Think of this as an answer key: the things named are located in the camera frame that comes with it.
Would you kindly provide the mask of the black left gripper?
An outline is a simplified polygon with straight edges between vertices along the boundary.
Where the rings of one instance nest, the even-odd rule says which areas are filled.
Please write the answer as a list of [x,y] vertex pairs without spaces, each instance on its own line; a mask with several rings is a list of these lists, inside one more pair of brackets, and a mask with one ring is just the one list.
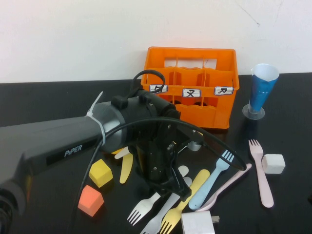
[[189,185],[184,181],[188,174],[187,166],[177,167],[178,152],[190,142],[185,133],[185,127],[179,121],[162,122],[153,124],[156,129],[148,139],[140,141],[136,145],[142,176],[149,187],[159,195],[171,191],[178,195],[181,201],[185,201],[191,195]]

